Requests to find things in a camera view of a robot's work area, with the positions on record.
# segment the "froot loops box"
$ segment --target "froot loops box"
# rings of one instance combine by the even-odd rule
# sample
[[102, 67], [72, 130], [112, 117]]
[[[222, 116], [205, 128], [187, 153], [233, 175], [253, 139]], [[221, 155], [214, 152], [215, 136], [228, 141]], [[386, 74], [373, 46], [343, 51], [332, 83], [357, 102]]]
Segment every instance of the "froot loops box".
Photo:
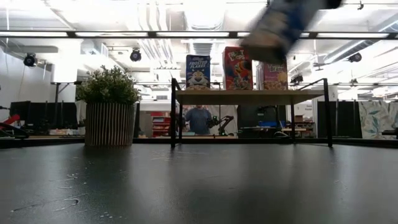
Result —
[[286, 60], [280, 65], [259, 62], [257, 74], [259, 90], [288, 90]]
[[187, 90], [210, 89], [210, 56], [187, 55]]
[[226, 47], [223, 52], [224, 89], [252, 90], [252, 61], [242, 47]]

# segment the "cereal box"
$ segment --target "cereal box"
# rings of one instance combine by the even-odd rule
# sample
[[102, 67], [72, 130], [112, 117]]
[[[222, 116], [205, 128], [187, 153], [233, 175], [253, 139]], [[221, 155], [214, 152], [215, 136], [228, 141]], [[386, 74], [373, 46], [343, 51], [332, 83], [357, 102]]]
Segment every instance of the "cereal box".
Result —
[[286, 60], [280, 65], [259, 62], [257, 71], [260, 90], [287, 90]]
[[187, 55], [187, 90], [210, 89], [210, 56]]
[[224, 89], [252, 90], [252, 65], [241, 47], [226, 47], [223, 52]]

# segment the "potted plant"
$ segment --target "potted plant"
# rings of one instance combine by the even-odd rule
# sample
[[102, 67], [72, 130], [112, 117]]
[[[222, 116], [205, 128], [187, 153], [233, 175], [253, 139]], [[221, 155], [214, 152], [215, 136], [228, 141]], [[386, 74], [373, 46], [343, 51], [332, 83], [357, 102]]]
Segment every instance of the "potted plant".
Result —
[[87, 103], [85, 144], [128, 146], [134, 130], [134, 103], [140, 100], [134, 80], [119, 67], [89, 73], [77, 87], [77, 97]]

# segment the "wooden shelf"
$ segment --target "wooden shelf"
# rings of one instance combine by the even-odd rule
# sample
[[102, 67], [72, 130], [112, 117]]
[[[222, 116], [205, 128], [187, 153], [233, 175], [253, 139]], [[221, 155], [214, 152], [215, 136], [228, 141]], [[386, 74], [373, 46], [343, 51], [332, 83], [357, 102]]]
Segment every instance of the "wooden shelf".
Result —
[[323, 96], [323, 90], [178, 90], [183, 105], [290, 105]]

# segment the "security camera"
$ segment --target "security camera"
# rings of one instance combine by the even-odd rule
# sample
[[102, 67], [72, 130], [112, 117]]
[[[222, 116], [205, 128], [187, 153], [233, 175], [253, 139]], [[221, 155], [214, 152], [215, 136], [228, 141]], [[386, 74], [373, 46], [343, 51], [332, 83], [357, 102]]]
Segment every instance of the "security camera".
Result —
[[28, 53], [24, 59], [24, 65], [30, 68], [34, 68], [37, 66], [37, 58], [35, 53]]
[[351, 63], [360, 62], [361, 60], [362, 60], [362, 55], [360, 53], [356, 53], [356, 54], [348, 57], [348, 61]]
[[141, 53], [139, 52], [139, 49], [133, 49], [132, 53], [130, 55], [130, 60], [133, 62], [138, 62], [141, 60]]

